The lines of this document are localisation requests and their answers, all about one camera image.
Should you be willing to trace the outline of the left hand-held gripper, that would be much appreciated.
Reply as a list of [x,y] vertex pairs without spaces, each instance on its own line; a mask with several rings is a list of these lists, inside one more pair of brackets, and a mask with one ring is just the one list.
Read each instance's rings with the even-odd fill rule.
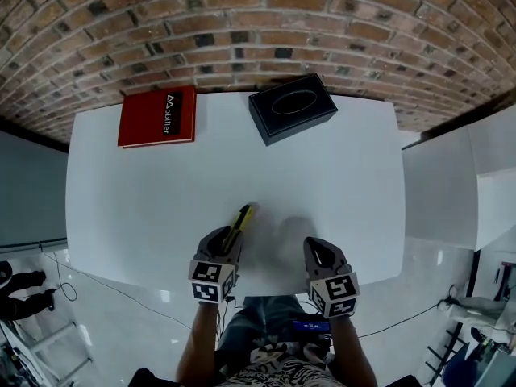
[[230,229],[220,227],[202,238],[190,261],[188,279],[193,298],[199,302],[221,304],[236,286],[243,235],[236,234],[231,239],[227,262],[213,261],[222,253]]

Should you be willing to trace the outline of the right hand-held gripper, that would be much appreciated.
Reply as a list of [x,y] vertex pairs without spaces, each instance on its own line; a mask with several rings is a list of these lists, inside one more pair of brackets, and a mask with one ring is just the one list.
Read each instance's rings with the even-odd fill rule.
[[354,314],[360,287],[342,250],[324,239],[306,237],[303,251],[312,281],[309,297],[319,313],[324,318]]

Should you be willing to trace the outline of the yellow black utility knife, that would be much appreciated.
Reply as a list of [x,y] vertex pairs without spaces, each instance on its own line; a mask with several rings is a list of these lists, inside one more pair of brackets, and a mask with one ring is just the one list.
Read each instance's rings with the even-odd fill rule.
[[229,233],[223,242],[223,256],[227,256],[236,241],[237,235],[243,231],[246,223],[251,219],[254,213],[254,207],[252,204],[243,206],[237,214],[235,221],[231,225]]

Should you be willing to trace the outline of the person's right forearm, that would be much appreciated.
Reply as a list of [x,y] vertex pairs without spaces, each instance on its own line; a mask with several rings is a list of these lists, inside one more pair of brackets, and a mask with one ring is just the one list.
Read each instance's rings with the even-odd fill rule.
[[352,321],[348,316],[329,320],[335,358],[332,373],[347,387],[377,387],[372,370]]

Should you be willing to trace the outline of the person's left forearm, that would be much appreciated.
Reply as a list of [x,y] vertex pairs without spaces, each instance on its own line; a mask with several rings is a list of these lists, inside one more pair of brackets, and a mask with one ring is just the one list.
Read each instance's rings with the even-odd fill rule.
[[215,377],[218,305],[201,302],[177,366],[177,382],[184,387],[211,387]]

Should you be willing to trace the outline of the blue screen waist device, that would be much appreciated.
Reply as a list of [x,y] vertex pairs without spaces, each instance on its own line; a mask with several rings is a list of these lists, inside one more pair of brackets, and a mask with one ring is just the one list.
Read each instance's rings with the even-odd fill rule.
[[331,333],[328,321],[302,321],[294,320],[293,328],[296,332],[327,335]]

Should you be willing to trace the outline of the person's grey trousers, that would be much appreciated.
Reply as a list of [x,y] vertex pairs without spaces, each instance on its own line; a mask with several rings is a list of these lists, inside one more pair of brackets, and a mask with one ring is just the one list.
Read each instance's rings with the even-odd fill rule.
[[297,359],[323,362],[329,347],[294,328],[308,314],[293,296],[248,297],[227,324],[215,352],[215,363],[228,367],[282,364]]

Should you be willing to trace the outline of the white desk with drawers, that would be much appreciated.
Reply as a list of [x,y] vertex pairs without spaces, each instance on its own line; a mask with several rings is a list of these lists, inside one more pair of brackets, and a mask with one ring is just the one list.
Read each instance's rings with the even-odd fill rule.
[[334,103],[329,121],[269,146],[246,93],[199,95],[187,144],[120,148],[119,106],[79,114],[65,195],[73,267],[190,296],[199,241],[250,203],[237,297],[301,293],[309,235],[341,248],[361,284],[397,276],[406,205],[393,106]]

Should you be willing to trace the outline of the person's patterned shirt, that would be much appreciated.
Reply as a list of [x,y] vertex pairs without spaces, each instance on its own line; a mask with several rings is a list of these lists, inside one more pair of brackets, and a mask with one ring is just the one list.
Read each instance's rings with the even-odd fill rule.
[[250,364],[239,371],[225,368],[217,387],[346,387],[329,368],[334,358],[314,343],[270,343],[252,350]]

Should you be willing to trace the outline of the white shelf cabinet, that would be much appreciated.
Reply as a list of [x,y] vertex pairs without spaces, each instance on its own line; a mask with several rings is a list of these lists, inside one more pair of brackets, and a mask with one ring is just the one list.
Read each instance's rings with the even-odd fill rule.
[[402,159],[409,237],[479,250],[516,226],[516,104]]

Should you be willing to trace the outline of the red hardcover book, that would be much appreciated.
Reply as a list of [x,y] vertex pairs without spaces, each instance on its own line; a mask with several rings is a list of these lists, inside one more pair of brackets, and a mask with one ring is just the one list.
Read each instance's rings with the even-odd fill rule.
[[187,85],[124,98],[118,146],[139,148],[195,140],[197,91]]

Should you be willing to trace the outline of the black tissue box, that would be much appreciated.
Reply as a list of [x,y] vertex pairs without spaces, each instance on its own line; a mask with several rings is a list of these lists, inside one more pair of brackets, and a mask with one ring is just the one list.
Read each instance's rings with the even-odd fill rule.
[[250,95],[248,108],[267,146],[325,123],[338,111],[316,73]]

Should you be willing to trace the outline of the white step ladder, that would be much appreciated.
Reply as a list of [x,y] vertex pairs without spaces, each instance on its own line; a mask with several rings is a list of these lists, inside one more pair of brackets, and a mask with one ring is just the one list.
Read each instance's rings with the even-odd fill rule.
[[73,321],[40,339],[12,322],[0,321],[0,333],[37,387],[79,386],[82,373],[93,363],[84,348],[75,344],[79,334]]

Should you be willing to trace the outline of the grey refrigerator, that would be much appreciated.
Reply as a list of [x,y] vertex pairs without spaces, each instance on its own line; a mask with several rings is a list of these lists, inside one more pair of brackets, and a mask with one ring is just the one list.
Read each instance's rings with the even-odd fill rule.
[[0,251],[66,237],[68,155],[0,131]]

